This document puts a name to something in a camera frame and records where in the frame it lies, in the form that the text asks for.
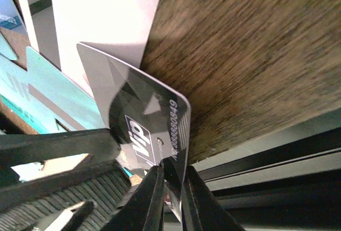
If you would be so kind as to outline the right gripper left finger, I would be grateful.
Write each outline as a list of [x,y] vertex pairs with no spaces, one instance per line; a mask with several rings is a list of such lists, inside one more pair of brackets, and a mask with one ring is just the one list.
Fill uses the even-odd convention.
[[163,230],[164,168],[154,166],[125,206],[102,230]]

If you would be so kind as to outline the teal magnetic stripe card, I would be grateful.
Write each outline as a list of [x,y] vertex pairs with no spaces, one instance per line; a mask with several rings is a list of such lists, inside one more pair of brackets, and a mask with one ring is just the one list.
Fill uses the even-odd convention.
[[1,96],[38,133],[105,127],[95,100],[32,47],[27,69],[1,57]]

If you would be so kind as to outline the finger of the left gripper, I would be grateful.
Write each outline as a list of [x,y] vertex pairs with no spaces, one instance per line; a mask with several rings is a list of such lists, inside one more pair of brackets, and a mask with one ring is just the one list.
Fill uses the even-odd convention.
[[70,171],[1,189],[1,230],[24,230],[37,220],[81,202],[94,210],[80,230],[100,230],[130,190],[129,177],[116,165],[102,170]]
[[119,152],[120,145],[108,129],[1,136],[1,167],[79,154],[90,154],[95,162],[104,162],[115,159]]

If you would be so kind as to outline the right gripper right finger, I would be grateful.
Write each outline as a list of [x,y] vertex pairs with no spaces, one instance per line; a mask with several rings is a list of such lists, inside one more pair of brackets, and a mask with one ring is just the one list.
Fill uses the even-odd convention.
[[181,207],[183,230],[244,230],[221,207],[192,166],[186,169]]

